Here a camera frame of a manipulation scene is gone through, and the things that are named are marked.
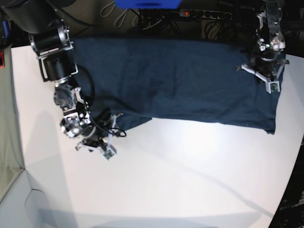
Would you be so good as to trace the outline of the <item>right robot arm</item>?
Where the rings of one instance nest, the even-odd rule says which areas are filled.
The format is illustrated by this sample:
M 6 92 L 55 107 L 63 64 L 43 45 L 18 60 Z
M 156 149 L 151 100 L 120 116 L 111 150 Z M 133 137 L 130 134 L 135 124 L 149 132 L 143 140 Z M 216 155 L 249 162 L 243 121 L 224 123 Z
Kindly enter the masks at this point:
M 51 0 L 2 0 L 0 8 L 28 33 L 43 81 L 54 82 L 54 102 L 63 113 L 61 132 L 80 139 L 76 150 L 99 151 L 107 160 L 115 156 L 113 137 L 126 133 L 116 123 L 119 115 L 108 109 L 96 118 L 91 116 L 93 79 L 72 57 L 74 44 L 69 27 L 58 15 L 59 7 Z

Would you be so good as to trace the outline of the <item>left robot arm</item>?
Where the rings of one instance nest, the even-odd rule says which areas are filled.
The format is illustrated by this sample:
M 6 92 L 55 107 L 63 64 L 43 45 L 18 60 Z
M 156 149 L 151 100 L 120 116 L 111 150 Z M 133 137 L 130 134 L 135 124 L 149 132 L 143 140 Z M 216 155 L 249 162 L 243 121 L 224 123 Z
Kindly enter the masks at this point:
M 281 31 L 281 0 L 262 0 L 256 13 L 256 44 L 249 53 L 248 63 L 237 67 L 264 83 L 268 93 L 279 92 L 279 77 L 288 60 L 278 57 L 285 49 L 285 38 Z

